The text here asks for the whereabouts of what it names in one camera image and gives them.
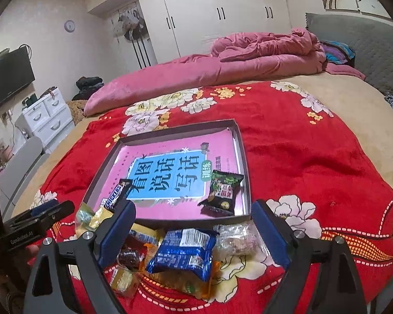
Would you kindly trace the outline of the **person's left hand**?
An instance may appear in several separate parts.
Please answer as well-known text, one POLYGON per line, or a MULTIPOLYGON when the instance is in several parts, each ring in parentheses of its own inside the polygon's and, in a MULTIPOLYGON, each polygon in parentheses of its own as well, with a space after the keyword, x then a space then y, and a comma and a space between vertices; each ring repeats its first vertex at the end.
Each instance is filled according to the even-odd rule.
MULTIPOLYGON (((32 267, 30 261, 39 252, 37 245, 29 245, 24 250, 10 254, 10 266, 15 267, 17 275, 28 281, 32 267)), ((14 279, 8 273, 9 267, 0 268, 0 302, 7 313, 22 313, 25 292, 15 286, 14 279)))

